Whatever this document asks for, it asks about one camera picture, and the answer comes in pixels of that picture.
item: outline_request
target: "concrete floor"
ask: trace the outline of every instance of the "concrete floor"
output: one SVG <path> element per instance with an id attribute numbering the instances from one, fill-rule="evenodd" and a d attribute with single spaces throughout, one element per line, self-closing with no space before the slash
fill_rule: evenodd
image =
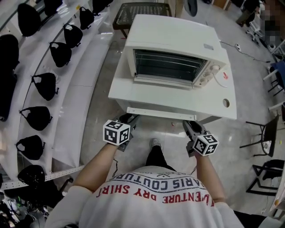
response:
<path id="1" fill-rule="evenodd" d="M 222 42 L 230 45 L 238 43 L 242 52 L 256 59 L 272 60 L 268 50 L 254 44 L 245 33 L 247 27 L 241 28 L 235 23 L 240 14 L 240 9 L 235 5 L 231 5 L 229 11 L 224 11 L 198 0 L 197 16 L 191 17 L 183 10 L 181 17 L 214 27 Z M 102 141 L 103 124 L 122 113 L 116 101 L 108 99 L 110 85 L 125 42 L 122 38 L 120 32 L 115 33 L 115 41 L 106 56 L 93 93 L 81 148 L 83 164 L 87 164 L 105 144 Z M 272 117 L 268 112 L 268 106 L 280 102 L 284 95 L 280 93 L 273 100 L 273 94 L 277 90 L 267 92 L 271 86 L 270 80 L 263 82 L 262 78 L 268 74 L 266 70 L 268 64 L 255 61 L 229 45 L 222 44 L 222 46 L 227 50 L 231 62 L 236 90 L 237 120 L 220 119 L 205 125 L 207 130 L 215 134 L 220 141 L 218 151 L 210 158 L 226 190 L 228 204 L 241 212 L 261 214 L 265 207 L 270 208 L 273 197 L 253 195 L 245 191 L 255 176 L 252 165 L 262 165 L 270 158 L 252 156 L 262 153 L 259 145 L 243 149 L 239 149 L 239 146 L 258 140 L 253 135 L 259 133 L 259 128 L 246 124 L 245 121 L 268 122 Z M 133 135 L 134 138 L 125 152 L 116 153 L 117 174 L 144 166 L 150 151 L 151 138 L 159 138 L 165 159 L 174 169 L 187 173 L 191 173 L 194 169 L 196 161 L 187 155 L 185 146 L 188 138 L 180 122 L 171 123 L 167 119 L 141 117 Z M 283 137 L 284 131 L 279 131 L 274 159 L 285 159 L 284 146 L 279 144 Z M 109 176 L 114 170 L 115 162 Z"/>

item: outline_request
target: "white t-shirt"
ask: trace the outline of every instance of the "white t-shirt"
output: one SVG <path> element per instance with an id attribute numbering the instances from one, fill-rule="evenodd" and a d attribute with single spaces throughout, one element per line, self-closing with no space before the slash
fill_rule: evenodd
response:
<path id="1" fill-rule="evenodd" d="M 214 203 L 205 186 L 185 173 L 143 167 L 118 175 L 92 194 L 73 186 L 46 228 L 242 228 L 226 203 Z"/>

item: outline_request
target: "shoe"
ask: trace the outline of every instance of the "shoe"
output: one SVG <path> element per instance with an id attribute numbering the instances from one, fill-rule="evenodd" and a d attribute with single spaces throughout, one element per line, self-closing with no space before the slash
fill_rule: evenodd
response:
<path id="1" fill-rule="evenodd" d="M 158 138 L 153 138 L 153 139 L 150 140 L 150 147 L 151 147 L 151 150 L 152 150 L 152 148 L 153 148 L 154 146 L 159 146 L 159 147 L 161 147 Z"/>

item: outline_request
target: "toaster oven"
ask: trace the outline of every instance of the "toaster oven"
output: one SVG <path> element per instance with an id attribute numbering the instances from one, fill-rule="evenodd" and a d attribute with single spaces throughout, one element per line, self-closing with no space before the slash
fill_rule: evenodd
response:
<path id="1" fill-rule="evenodd" d="M 135 81 L 205 86 L 229 64 L 214 28 L 174 17 L 135 16 L 125 51 Z"/>

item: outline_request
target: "oven glass door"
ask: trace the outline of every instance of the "oven glass door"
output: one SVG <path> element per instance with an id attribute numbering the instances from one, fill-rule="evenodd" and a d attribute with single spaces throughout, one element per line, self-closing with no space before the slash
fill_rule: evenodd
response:
<path id="1" fill-rule="evenodd" d="M 134 50 L 137 75 L 193 82 L 207 60 L 168 52 Z"/>

